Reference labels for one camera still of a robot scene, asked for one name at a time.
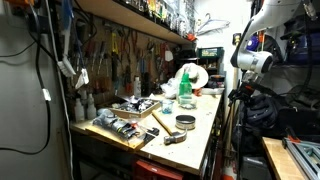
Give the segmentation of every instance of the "wooden shelf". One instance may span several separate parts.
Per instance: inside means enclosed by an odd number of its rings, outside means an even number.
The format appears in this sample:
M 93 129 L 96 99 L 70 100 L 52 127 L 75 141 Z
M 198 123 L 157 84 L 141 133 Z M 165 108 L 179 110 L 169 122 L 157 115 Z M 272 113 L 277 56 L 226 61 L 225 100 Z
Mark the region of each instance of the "wooden shelf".
M 135 12 L 121 5 L 116 0 L 78 0 L 82 8 L 96 16 L 105 18 L 118 24 L 144 32 L 151 36 L 176 44 L 191 44 L 190 41 L 181 38 L 178 34 L 170 31 L 164 26 L 154 23 L 140 12 Z

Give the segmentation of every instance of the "machine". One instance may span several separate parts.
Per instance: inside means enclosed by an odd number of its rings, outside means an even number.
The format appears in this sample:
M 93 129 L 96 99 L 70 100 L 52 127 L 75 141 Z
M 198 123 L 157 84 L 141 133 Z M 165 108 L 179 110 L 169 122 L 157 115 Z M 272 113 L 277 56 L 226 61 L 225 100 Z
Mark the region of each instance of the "machine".
M 264 0 L 259 13 L 250 19 L 231 57 L 233 67 L 246 71 L 241 86 L 229 95 L 231 102 L 234 99 L 248 101 L 254 90 L 275 95 L 271 89 L 259 85 L 263 75 L 270 70 L 273 64 L 273 55 L 267 51 L 249 51 L 247 45 L 255 32 L 278 27 L 293 18 L 301 3 L 311 20 L 316 20 L 316 11 L 310 0 Z

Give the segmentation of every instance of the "roll of tape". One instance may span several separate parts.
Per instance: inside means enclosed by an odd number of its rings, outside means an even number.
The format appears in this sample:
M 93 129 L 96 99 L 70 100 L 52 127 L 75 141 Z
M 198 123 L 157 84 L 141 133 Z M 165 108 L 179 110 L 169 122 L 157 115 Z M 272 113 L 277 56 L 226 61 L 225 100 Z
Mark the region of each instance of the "roll of tape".
M 176 117 L 176 127 L 191 130 L 195 128 L 196 118 L 190 115 L 179 115 Z

